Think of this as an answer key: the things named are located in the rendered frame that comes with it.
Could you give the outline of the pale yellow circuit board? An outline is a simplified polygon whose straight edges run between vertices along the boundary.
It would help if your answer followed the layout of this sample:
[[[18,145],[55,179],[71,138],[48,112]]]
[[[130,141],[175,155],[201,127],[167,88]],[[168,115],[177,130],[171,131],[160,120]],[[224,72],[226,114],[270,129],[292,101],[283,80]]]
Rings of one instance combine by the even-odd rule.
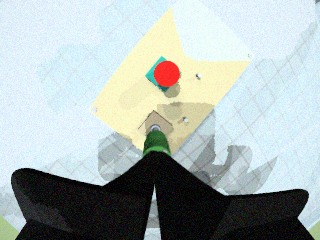
[[[177,0],[119,65],[89,111],[147,152],[173,152],[236,83],[253,53],[199,0]]]

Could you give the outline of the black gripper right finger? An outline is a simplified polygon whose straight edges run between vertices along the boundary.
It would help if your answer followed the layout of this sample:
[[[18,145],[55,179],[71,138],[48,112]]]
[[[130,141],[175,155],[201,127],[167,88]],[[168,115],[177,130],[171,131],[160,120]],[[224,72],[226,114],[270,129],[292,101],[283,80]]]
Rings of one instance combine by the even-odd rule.
[[[157,151],[155,196],[161,240],[224,240],[232,229],[299,217],[308,191],[227,195],[197,179],[168,153]]]

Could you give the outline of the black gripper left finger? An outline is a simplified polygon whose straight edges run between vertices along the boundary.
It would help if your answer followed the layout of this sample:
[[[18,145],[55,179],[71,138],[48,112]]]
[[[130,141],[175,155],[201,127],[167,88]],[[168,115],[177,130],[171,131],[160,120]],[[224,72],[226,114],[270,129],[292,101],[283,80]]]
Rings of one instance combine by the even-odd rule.
[[[108,184],[19,168],[11,183],[25,221],[99,240],[144,240],[159,155],[147,155]]]

